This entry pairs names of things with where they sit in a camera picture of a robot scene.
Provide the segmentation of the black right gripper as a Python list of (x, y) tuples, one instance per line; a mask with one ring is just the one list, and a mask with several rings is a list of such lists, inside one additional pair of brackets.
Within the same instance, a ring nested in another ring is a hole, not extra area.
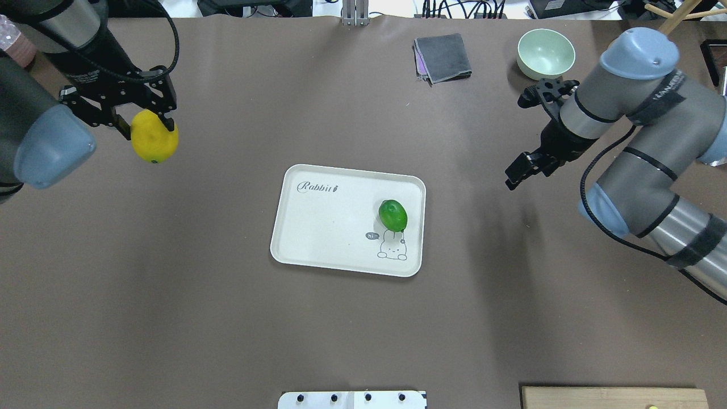
[(557, 120), (550, 120), (541, 132), (540, 152), (520, 153), (505, 169), (507, 188), (516, 189), (525, 179), (541, 171), (556, 171), (567, 161), (574, 161), (588, 150), (595, 139), (584, 138), (566, 129)]

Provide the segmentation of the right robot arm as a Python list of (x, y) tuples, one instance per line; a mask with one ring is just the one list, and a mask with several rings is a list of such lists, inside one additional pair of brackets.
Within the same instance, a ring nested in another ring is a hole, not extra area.
[(694, 161), (725, 158), (725, 96), (677, 68), (679, 50), (646, 27), (624, 31), (600, 55), (584, 81), (541, 78), (517, 104), (542, 106), (550, 117), (540, 147), (521, 153), (506, 169), (516, 189), (530, 176), (550, 176), (574, 161), (625, 117), (629, 144), (605, 173), (585, 188), (580, 210), (618, 243), (628, 235), (650, 239), (650, 254), (725, 303), (725, 220), (671, 189)]

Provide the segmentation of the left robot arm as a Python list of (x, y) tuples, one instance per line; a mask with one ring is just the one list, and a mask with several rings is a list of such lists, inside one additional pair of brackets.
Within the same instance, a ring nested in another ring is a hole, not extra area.
[(97, 146), (89, 127), (114, 128), (152, 163), (174, 153), (174, 24), (171, 64), (145, 72), (109, 30), (106, 1), (3, 1), (2, 15), (69, 81), (54, 97), (2, 51), (2, 201), (26, 185), (49, 188), (81, 166)]

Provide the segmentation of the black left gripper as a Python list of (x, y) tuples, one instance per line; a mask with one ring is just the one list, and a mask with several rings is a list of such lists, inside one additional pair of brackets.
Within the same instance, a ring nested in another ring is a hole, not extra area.
[(169, 114), (177, 109), (177, 97), (171, 78), (162, 72), (162, 68), (153, 68), (150, 72), (127, 73), (132, 78), (141, 78), (140, 84), (118, 80), (98, 69), (76, 74), (62, 72), (71, 84), (60, 91), (60, 103), (89, 126), (114, 127), (126, 140), (131, 140), (131, 127), (117, 114), (116, 107), (128, 103), (156, 114), (171, 132), (175, 122)]

